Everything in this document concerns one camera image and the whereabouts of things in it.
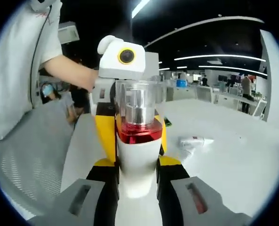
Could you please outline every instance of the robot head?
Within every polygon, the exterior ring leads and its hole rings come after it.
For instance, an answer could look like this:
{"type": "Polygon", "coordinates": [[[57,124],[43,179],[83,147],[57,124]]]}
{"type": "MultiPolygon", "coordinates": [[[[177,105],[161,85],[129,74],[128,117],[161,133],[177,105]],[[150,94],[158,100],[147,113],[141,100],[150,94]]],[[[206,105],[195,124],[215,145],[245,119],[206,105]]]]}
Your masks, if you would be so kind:
{"type": "Polygon", "coordinates": [[[35,12],[45,10],[51,6],[56,0],[30,0],[30,5],[35,12]]]}
{"type": "Polygon", "coordinates": [[[99,66],[99,77],[142,79],[146,68],[145,50],[142,46],[108,35],[99,43],[98,53],[103,55],[99,66]]]}

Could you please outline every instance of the ceiling light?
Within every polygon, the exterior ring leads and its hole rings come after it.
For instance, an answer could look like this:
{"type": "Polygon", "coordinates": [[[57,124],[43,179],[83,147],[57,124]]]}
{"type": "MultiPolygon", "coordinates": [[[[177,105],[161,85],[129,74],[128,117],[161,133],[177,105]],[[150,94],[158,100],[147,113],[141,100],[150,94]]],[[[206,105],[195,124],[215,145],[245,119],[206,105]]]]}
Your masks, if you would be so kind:
{"type": "Polygon", "coordinates": [[[231,55],[231,54],[210,54],[210,55],[187,56],[187,57],[176,58],[174,60],[185,60],[185,59],[193,59],[193,58],[201,58],[201,57],[239,57],[239,58],[247,58],[247,59],[260,60],[260,61],[266,62],[266,60],[261,59],[261,58],[256,58],[256,57],[252,57],[252,56],[243,56],[243,55],[231,55]]]}
{"type": "Polygon", "coordinates": [[[199,67],[211,67],[211,68],[225,68],[225,69],[242,70],[242,71],[253,72],[253,73],[256,73],[256,74],[262,74],[262,75],[267,76],[267,74],[264,74],[262,72],[252,71],[252,70],[248,70],[248,69],[244,69],[244,68],[238,68],[238,67],[225,67],[225,66],[199,66],[199,67]]]}
{"type": "Polygon", "coordinates": [[[140,1],[140,3],[132,11],[132,19],[141,11],[142,8],[144,8],[145,5],[147,5],[148,2],[150,2],[150,0],[140,1]]]}

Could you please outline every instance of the white desk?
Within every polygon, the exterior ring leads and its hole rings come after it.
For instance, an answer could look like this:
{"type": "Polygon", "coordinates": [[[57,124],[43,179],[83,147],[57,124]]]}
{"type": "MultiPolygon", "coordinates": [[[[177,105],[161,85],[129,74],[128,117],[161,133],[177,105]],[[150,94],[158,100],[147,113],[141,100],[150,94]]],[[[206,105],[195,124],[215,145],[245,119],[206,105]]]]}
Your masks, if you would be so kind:
{"type": "MultiPolygon", "coordinates": [[[[198,176],[222,195],[234,212],[253,216],[279,181],[279,130],[240,112],[199,100],[166,102],[168,155],[176,150],[177,137],[201,135],[214,138],[208,149],[196,150],[184,164],[190,176],[198,176]]],[[[78,178],[86,178],[93,164],[105,158],[98,143],[93,118],[82,115],[68,149],[61,191],[78,178]]],[[[156,180],[146,197],[130,200],[119,187],[115,225],[161,226],[156,180]]]]}
{"type": "Polygon", "coordinates": [[[190,176],[198,176],[222,195],[234,212],[256,214],[279,182],[279,130],[250,115],[198,100],[166,102],[168,155],[178,136],[213,138],[185,162],[190,176]]]}
{"type": "Polygon", "coordinates": [[[236,96],[236,95],[233,95],[233,94],[230,94],[230,93],[223,93],[223,92],[218,92],[218,91],[214,91],[213,93],[214,93],[214,95],[223,95],[223,96],[226,96],[226,97],[230,97],[230,98],[233,98],[235,100],[247,103],[247,104],[252,105],[252,106],[257,106],[258,105],[257,101],[251,101],[251,100],[248,100],[244,97],[236,96]]]}

